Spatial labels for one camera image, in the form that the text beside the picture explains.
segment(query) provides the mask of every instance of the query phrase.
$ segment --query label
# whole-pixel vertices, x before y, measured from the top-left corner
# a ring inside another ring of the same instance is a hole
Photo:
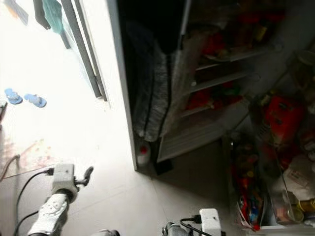
[[[291,180],[296,182],[297,184],[306,187],[309,184],[307,178],[305,178],[300,172],[291,170],[287,175]]]

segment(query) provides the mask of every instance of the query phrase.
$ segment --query green cloth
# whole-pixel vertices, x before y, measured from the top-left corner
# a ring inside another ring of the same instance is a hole
[[[43,8],[45,11],[45,18],[53,32],[61,34],[63,31],[61,4],[56,0],[43,0]]]

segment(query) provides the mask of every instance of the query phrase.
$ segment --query blue flip-flop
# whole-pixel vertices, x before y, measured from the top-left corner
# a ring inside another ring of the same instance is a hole
[[[33,94],[25,94],[24,98],[34,104],[37,107],[44,107],[46,106],[46,100],[38,95]]]
[[[5,96],[11,104],[20,104],[23,102],[23,98],[13,91],[11,88],[7,88],[5,91]]]

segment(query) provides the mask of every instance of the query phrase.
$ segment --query white tiled floor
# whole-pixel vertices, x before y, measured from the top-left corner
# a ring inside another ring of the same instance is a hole
[[[119,152],[104,152],[110,158],[96,158],[90,184],[82,188],[70,206],[63,235],[88,236],[103,228],[116,229],[122,236],[161,235],[168,221],[198,213],[200,208],[216,208],[222,228],[229,236],[240,235],[230,224],[220,146],[205,146],[174,160],[175,169],[158,177],[148,177],[132,169],[130,158]],[[87,166],[75,161],[78,176]],[[10,235],[14,222],[16,182],[21,186],[32,173],[6,179],[1,185],[0,229]],[[21,201],[20,216],[36,210],[49,195],[51,177],[38,177]],[[21,229],[26,232],[35,217]]]

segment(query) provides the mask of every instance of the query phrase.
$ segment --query black cable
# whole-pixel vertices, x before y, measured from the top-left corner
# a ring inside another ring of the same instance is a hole
[[[19,159],[20,155],[15,155],[13,157],[11,157],[4,165],[3,171],[0,173],[0,182],[4,179],[4,176],[6,174],[6,172],[9,169],[9,166],[11,165],[11,163],[15,160],[15,159]]]
[[[41,175],[41,174],[44,174],[44,173],[47,173],[47,171],[46,171],[46,170],[45,170],[45,171],[41,171],[41,172],[38,172],[38,173],[34,174],[33,176],[31,176],[31,177],[28,179],[28,181],[26,181],[26,183],[24,184],[23,188],[21,189],[21,192],[20,192],[20,194],[19,194],[19,196],[18,196],[18,200],[16,201],[16,205],[15,205],[17,221],[19,221],[19,219],[18,219],[18,207],[19,207],[20,199],[21,199],[21,196],[22,196],[22,194],[23,194],[23,192],[24,192],[26,186],[29,184],[29,182],[30,182],[34,177],[36,177],[36,176],[38,176],[38,175]]]
[[[183,221],[192,221],[192,222],[195,222],[195,223],[197,223],[197,224],[200,224],[201,222],[199,222],[199,220],[196,220],[196,217],[194,217],[194,218],[185,218],[185,219],[181,219],[181,225],[182,226],[184,226],[184,227],[186,227],[186,228],[188,228],[188,229],[191,229],[191,230],[193,230],[193,231],[195,231],[195,232],[197,232],[197,233],[199,233],[199,234],[202,234],[202,235],[205,235],[205,236],[212,236],[212,235],[210,235],[210,234],[208,234],[208,233],[206,233],[206,232],[203,232],[203,231],[201,231],[201,230],[199,230],[199,229],[196,229],[195,227],[193,227],[193,226],[191,226],[191,225],[188,225],[188,224],[185,224]]]
[[[28,179],[28,181],[26,181],[26,183],[24,184],[23,188],[21,189],[20,194],[19,194],[19,196],[18,196],[18,199],[17,199],[17,201],[16,201],[16,205],[15,205],[16,230],[17,230],[16,233],[17,233],[17,234],[18,234],[18,224],[19,224],[19,217],[18,217],[18,213],[19,213],[19,212],[18,212],[18,207],[19,207],[19,203],[20,203],[21,196],[22,196],[22,194],[23,194],[23,192],[24,192],[26,186],[29,184],[29,182],[30,182],[34,177],[36,177],[36,176],[38,176],[38,175],[40,175],[40,174],[48,174],[48,175],[51,176],[51,175],[53,175],[53,173],[54,173],[54,168],[49,168],[49,169],[46,169],[46,170],[44,170],[44,171],[38,172],[38,173],[34,174],[33,176],[31,176],[31,177]]]
[[[18,231],[19,231],[19,227],[21,226],[21,224],[23,223],[23,221],[25,221],[27,218],[33,216],[33,215],[36,215],[38,213],[38,211],[35,211],[27,216],[25,216],[15,227],[15,230],[14,230],[14,233],[13,233],[13,236],[18,236]]]

